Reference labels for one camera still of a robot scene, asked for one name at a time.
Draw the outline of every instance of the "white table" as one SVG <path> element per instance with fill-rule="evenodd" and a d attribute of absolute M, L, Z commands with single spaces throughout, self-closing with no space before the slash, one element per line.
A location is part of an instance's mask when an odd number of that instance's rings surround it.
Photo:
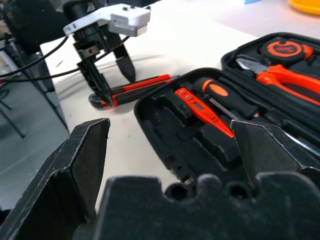
<path fill-rule="evenodd" d="M 136 69 L 137 80 L 166 73 L 181 75 L 201 67 L 219 68 L 224 54 L 255 39 L 252 35 L 216 23 L 207 15 L 195 14 L 192 9 L 174 2 L 164 0 L 153 4 L 147 33 L 130 38 L 125 43 Z M 47 53 L 60 41 L 43 44 L 43 53 Z M 80 59 L 72 43 L 70 37 L 60 50 L 46 59 L 51 75 L 77 67 L 76 63 Z M 111 87 L 128 83 L 115 67 L 112 54 L 98 62 L 98 65 Z M 85 121 L 110 118 L 111 127 L 97 208 L 110 176 L 156 176 L 161 179 L 164 189 L 178 182 L 164 167 L 141 130 L 133 113 L 135 102 L 110 110 L 97 110 L 88 102 L 92 91 L 81 74 L 55 78 L 53 83 L 70 131 Z"/>

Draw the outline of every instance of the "table surface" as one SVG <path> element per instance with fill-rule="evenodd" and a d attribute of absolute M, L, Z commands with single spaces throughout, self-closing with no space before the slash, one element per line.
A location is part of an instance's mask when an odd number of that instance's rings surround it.
<path fill-rule="evenodd" d="M 236 24 L 246 32 L 251 31 L 246 29 L 248 25 L 244 23 L 248 21 L 262 29 L 261 21 L 250 16 L 240 16 L 248 13 L 247 10 L 261 8 L 263 2 L 269 6 L 270 2 L 275 1 L 262 0 L 260 3 L 250 4 L 251 6 L 244 6 L 241 0 L 163 0 L 153 4 L 147 32 L 139 37 L 130 38 L 125 43 L 136 69 L 137 80 L 167 73 L 172 76 L 181 75 L 202 67 L 220 68 L 220 59 L 224 54 L 257 37 L 218 23 L 217 18 L 219 22 L 231 23 L 231 26 Z M 279 11 L 280 5 L 275 4 L 276 10 Z M 267 33 L 277 32 L 277 27 L 279 26 L 276 25 L 275 30 L 268 30 Z M 43 44 L 42 52 L 47 53 L 60 41 L 61 39 L 58 39 Z M 72 46 L 73 42 L 73 38 L 70 37 L 61 49 L 46 59 L 51 75 L 77 67 L 80 58 Z M 127 84 L 114 60 L 114 56 L 110 54 L 97 62 L 100 72 L 104 74 L 111 87 Z M 106 180 L 111 176 L 156 176 L 160 178 L 163 189 L 171 183 L 178 182 L 162 164 L 141 130 L 133 113 L 136 102 L 109 110 L 93 108 L 88 101 L 92 91 L 79 73 L 54 78 L 53 84 L 70 131 L 85 121 L 110 118 L 111 127 L 97 209 Z"/>

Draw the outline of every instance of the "wire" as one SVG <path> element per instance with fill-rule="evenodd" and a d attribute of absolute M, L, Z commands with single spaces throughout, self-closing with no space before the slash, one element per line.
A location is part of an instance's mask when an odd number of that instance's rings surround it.
<path fill-rule="evenodd" d="M 121 41 L 121 44 L 124 44 L 125 41 L 127 41 L 129 39 L 129 36 L 126 36 L 122 41 Z M 53 50 L 51 50 L 50 52 L 48 52 L 46 54 L 46 57 L 48 57 L 49 55 L 51 55 L 52 53 L 54 53 L 56 50 L 58 50 L 58 48 L 60 48 L 61 46 L 57 46 L 55 47 Z M 102 54 L 101 56 L 99 56 L 98 58 L 96 58 L 94 60 L 94 62 L 97 62 L 101 59 L 103 59 L 105 56 L 107 56 L 108 54 L 110 54 L 114 49 L 116 49 L 118 46 L 114 47 L 111 49 L 111 51 L 109 52 L 105 52 L 104 54 Z M 35 78 L 29 78 L 29 79 L 0 79 L 0 82 L 4 82 L 4 83 L 24 83 L 24 82 L 35 82 L 35 81 L 40 81 L 40 80 L 47 80 L 47 79 L 53 79 L 53 78 L 58 78 L 58 77 L 62 77 L 64 75 L 68 75 L 68 74 L 73 74 L 77 71 L 79 71 L 80 69 L 77 67 L 75 69 L 72 69 L 70 71 L 65 71 L 65 72 L 62 72 L 62 73 L 59 73 L 59 74 L 55 74 L 55 75 L 49 75 L 49 76 L 42 76 L 42 77 L 35 77 Z"/>
<path fill-rule="evenodd" d="M 23 72 L 24 70 L 26 69 L 29 69 L 35 65 L 37 65 L 38 63 L 40 63 L 41 61 L 45 60 L 47 57 L 49 57 L 51 54 L 53 54 L 55 51 L 57 51 L 59 48 L 62 47 L 63 44 L 66 43 L 68 39 L 68 36 L 64 37 L 64 39 L 54 48 L 52 49 L 51 51 L 49 51 L 47 54 L 43 55 L 42 57 L 40 57 L 39 59 L 29 63 L 28 65 L 25 65 L 17 70 L 14 70 L 12 72 L 9 72 L 9 73 L 6 73 L 6 74 L 2 74 L 0 75 L 0 78 L 5 78 L 5 77 L 9 77 L 9 76 L 12 76 L 12 75 L 15 75 L 15 74 L 18 74 L 18 73 L 21 73 Z"/>

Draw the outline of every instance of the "black tool case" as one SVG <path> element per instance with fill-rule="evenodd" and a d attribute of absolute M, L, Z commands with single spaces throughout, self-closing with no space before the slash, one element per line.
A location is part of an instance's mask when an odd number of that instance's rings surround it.
<path fill-rule="evenodd" d="M 252 119 L 246 119 L 239 109 L 228 109 L 238 118 L 277 125 L 320 152 L 320 106 L 309 102 L 306 104 L 303 100 L 292 101 L 291 98 L 274 92 L 270 87 L 256 81 L 251 71 L 242 70 L 235 62 L 237 57 L 245 56 L 266 64 L 268 59 L 260 55 L 259 49 L 276 37 L 307 44 L 315 49 L 315 53 L 320 49 L 320 41 L 317 39 L 292 33 L 269 34 L 223 56 L 222 70 L 199 68 L 188 72 L 152 91 L 135 105 L 135 116 L 152 147 L 167 169 L 183 183 L 194 183 L 198 176 L 206 173 L 218 176 L 223 184 L 230 181 L 248 181 L 235 138 L 225 135 L 211 124 L 203 123 L 175 94 L 179 88 L 187 88 L 210 106 L 223 122 L 230 125 L 231 119 L 228 116 L 214 107 L 204 94 L 195 91 L 194 83 L 201 77 L 219 81 L 240 94 L 246 102 L 259 106 L 259 116 Z M 286 67 L 320 79 L 320 71 L 316 67 L 317 59 L 314 62 L 315 66 L 309 66 L 305 61 Z M 287 87 L 315 100 L 320 98 L 313 92 L 289 85 Z"/>

